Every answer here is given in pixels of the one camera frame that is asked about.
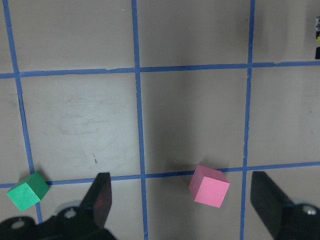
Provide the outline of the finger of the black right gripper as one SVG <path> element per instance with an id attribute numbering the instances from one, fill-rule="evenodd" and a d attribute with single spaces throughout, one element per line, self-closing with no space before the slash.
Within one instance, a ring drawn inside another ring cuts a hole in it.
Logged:
<path id="1" fill-rule="evenodd" d="M 320 47 L 317 47 L 315 50 L 315 59 L 316 60 L 320 59 Z"/>

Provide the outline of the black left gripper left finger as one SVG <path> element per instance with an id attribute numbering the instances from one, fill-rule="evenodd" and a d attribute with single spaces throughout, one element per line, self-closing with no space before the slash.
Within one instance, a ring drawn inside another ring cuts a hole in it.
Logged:
<path id="1" fill-rule="evenodd" d="M 100 229 L 104 229 L 111 206 L 111 176 L 109 172 L 100 172 L 81 201 L 80 207 Z"/>

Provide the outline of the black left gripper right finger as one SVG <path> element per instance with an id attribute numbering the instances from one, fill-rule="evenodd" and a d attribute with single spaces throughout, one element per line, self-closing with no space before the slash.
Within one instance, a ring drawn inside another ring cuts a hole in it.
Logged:
<path id="1" fill-rule="evenodd" d="M 287 194 L 264 171 L 253 171 L 250 202 L 273 238 L 284 225 L 283 216 L 294 206 Z"/>

